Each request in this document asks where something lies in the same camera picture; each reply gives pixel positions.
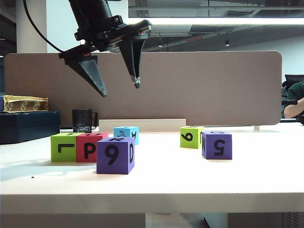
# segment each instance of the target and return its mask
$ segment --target red cube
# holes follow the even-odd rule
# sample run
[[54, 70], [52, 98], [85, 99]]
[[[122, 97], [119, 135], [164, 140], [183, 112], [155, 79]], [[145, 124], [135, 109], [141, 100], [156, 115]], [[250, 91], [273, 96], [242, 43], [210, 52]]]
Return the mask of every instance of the red cube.
[[84, 133], [78, 135], [76, 137], [76, 161], [96, 162], [96, 143], [108, 137], [108, 133]]

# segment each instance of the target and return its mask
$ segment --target blue cube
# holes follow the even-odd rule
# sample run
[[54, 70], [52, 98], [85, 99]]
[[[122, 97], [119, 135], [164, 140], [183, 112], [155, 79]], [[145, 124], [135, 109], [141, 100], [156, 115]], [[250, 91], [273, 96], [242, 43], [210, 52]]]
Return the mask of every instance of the blue cube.
[[231, 133], [227, 131], [202, 131], [202, 154], [206, 159], [231, 160]]
[[135, 145], [139, 143], [139, 127], [135, 126], [120, 126], [114, 128], [114, 137], [125, 138], [132, 137], [135, 140]]

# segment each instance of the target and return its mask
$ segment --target white base board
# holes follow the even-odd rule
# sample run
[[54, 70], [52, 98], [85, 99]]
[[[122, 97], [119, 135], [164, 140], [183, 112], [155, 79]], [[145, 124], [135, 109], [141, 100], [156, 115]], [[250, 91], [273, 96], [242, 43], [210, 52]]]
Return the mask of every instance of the white base board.
[[99, 120], [99, 132], [113, 133], [113, 128], [119, 126], [139, 126], [140, 132], [179, 132], [186, 126], [186, 119]]

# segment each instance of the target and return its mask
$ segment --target foam cube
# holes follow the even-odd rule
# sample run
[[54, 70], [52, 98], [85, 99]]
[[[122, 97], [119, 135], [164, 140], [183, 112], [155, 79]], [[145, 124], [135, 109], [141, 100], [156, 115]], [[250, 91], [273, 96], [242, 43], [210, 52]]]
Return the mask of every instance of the foam cube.
[[51, 161], [76, 162], [76, 136], [82, 133], [59, 133], [51, 136]]
[[133, 137], [135, 145], [139, 143], [139, 127], [135, 126], [120, 126], [114, 128], [114, 137]]
[[180, 128], [180, 147], [198, 149], [201, 147], [203, 126], [185, 126]]
[[206, 159], [232, 159], [232, 135], [227, 131], [203, 131], [202, 154]]
[[111, 137], [97, 142], [98, 174], [128, 174], [134, 167], [135, 140]]
[[76, 137], [76, 161], [96, 162], [97, 141], [109, 137], [108, 133], [84, 133]]

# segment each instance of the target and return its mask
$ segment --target yellow-green cube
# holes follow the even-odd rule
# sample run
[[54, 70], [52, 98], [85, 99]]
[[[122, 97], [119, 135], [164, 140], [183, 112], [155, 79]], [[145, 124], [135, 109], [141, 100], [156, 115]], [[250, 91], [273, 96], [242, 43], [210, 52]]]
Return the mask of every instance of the yellow-green cube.
[[180, 147], [201, 148], [203, 126], [185, 126], [180, 128]]
[[82, 133], [59, 133], [51, 136], [51, 161], [76, 162], [76, 136]]

